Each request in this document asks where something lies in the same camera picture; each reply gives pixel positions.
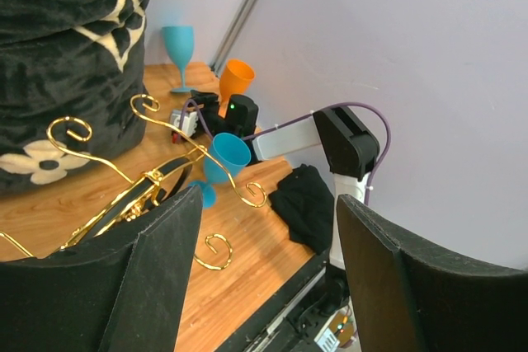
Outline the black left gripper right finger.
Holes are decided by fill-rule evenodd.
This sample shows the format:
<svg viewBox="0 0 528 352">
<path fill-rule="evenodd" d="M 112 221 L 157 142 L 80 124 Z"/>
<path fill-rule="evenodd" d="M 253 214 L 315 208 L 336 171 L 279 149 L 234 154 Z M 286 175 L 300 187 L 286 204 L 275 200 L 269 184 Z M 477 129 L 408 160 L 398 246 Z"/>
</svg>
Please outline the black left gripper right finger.
<svg viewBox="0 0 528 352">
<path fill-rule="evenodd" d="M 337 200 L 364 351 L 525 351 L 527 273 L 464 256 Z"/>
</svg>

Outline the orange wine glass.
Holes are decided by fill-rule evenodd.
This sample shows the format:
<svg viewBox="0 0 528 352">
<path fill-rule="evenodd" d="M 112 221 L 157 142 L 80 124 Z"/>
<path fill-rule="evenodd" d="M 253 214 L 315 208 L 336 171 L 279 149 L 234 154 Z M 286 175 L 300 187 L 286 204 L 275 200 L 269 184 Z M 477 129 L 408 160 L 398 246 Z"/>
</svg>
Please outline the orange wine glass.
<svg viewBox="0 0 528 352">
<path fill-rule="evenodd" d="M 228 102 L 233 94 L 243 94 L 255 77 L 256 73 L 249 64 L 229 59 L 219 79 L 220 103 Z"/>
</svg>

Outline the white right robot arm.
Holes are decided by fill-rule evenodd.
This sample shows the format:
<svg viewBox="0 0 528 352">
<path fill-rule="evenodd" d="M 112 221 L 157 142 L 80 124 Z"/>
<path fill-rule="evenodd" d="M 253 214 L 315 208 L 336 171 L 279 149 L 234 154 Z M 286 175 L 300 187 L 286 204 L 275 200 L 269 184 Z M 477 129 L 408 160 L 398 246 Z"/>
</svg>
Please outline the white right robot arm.
<svg viewBox="0 0 528 352">
<path fill-rule="evenodd" d="M 214 134 L 205 161 L 207 180 L 200 183 L 204 204 L 215 202 L 214 183 L 239 173 L 252 159 L 259 162 L 320 146 L 334 180 L 330 191 L 315 167 L 296 167 L 281 180 L 268 199 L 286 223 L 292 241 L 315 253 L 329 250 L 331 266 L 344 269 L 337 226 L 339 195 L 351 195 L 367 204 L 374 174 L 387 154 L 390 141 L 379 140 L 353 112 L 355 102 L 343 102 L 279 124 L 272 129 L 242 136 L 228 131 Z"/>
</svg>

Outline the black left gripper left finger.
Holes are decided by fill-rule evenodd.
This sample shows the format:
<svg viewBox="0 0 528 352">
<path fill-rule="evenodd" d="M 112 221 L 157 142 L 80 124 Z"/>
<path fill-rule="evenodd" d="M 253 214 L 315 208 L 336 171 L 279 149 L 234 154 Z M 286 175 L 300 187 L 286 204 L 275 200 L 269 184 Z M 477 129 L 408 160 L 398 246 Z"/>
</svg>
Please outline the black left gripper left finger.
<svg viewBox="0 0 528 352">
<path fill-rule="evenodd" d="M 2 263 L 2 350 L 173 350 L 201 214 L 191 187 L 99 237 Z"/>
</svg>

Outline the blue wine glass front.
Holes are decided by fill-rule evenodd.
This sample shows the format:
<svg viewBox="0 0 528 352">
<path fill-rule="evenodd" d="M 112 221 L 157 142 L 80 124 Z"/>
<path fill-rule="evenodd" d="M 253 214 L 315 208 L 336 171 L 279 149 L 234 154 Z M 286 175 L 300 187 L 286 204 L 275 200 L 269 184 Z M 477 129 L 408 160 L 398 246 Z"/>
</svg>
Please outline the blue wine glass front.
<svg viewBox="0 0 528 352">
<path fill-rule="evenodd" d="M 168 57 L 177 66 L 181 86 L 175 87 L 171 93 L 187 93 L 191 88 L 186 84 L 186 67 L 194 52 L 194 30 L 192 26 L 164 26 L 162 36 Z"/>
</svg>

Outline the blue wine glass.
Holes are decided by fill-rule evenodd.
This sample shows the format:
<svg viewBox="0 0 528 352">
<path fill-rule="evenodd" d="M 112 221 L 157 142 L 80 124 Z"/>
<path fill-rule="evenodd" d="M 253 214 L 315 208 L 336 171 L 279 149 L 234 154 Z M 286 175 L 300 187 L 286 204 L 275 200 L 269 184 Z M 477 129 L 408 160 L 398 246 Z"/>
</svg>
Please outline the blue wine glass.
<svg viewBox="0 0 528 352">
<path fill-rule="evenodd" d="M 235 177 L 251 160 L 248 146 L 239 137 L 230 133 L 216 134 L 208 153 Z M 203 207 L 211 208 L 216 202 L 214 184 L 228 182 L 227 174 L 214 161 L 205 157 L 205 181 L 193 181 L 189 186 L 198 186 L 202 194 Z"/>
<path fill-rule="evenodd" d="M 194 30 L 192 26 L 164 26 L 162 36 L 168 57 L 177 66 L 181 86 L 175 87 L 171 93 L 187 93 L 191 88 L 186 84 L 186 67 L 194 52 Z"/>
</svg>

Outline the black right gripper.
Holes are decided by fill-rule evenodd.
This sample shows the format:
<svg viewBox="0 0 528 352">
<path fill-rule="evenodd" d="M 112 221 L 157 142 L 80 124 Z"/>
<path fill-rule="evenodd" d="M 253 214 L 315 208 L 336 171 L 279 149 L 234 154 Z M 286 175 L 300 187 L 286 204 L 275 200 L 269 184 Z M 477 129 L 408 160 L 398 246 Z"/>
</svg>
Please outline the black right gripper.
<svg viewBox="0 0 528 352">
<path fill-rule="evenodd" d="M 205 127 L 199 123 L 197 134 L 208 134 L 214 137 L 223 127 L 223 117 L 219 114 L 219 96 L 213 92 L 191 90 L 191 99 L 197 104 L 204 119 Z"/>
</svg>

